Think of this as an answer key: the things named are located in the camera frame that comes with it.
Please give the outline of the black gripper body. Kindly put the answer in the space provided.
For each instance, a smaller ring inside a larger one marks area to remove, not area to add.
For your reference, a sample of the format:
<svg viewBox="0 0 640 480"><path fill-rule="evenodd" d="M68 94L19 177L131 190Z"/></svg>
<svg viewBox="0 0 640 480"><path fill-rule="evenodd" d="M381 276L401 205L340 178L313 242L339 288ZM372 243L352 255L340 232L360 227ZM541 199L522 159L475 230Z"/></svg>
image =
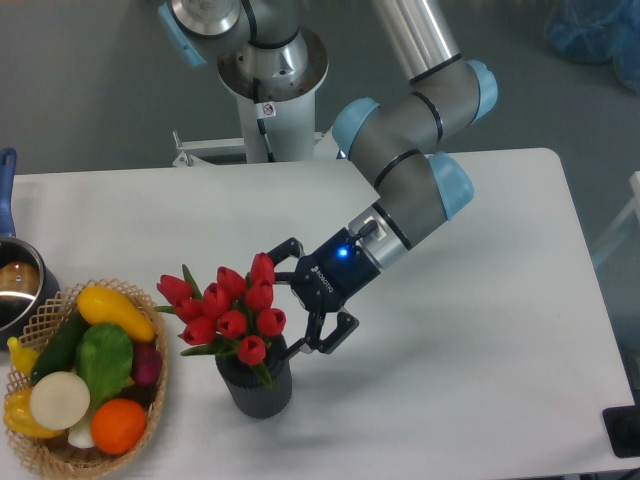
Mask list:
<svg viewBox="0 0 640 480"><path fill-rule="evenodd" d="M333 313L380 274L346 228L297 263L291 290L308 312Z"/></svg>

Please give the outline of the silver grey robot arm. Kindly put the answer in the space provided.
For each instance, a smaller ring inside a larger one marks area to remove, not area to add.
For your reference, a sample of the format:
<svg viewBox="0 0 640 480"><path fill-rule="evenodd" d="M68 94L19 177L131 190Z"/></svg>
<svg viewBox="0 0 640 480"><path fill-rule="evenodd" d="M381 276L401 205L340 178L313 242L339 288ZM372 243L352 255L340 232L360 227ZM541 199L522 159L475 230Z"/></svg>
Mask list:
<svg viewBox="0 0 640 480"><path fill-rule="evenodd" d="M460 165L437 145L496 104L494 74L465 60L435 1L378 1L375 11L411 86L392 108L361 98L336 117L332 135L377 200L312 253L288 239L274 263L295 258L276 281L307 311L305 334L286 350L329 354L357 327L346 302L451 220L474 196Z"/></svg>

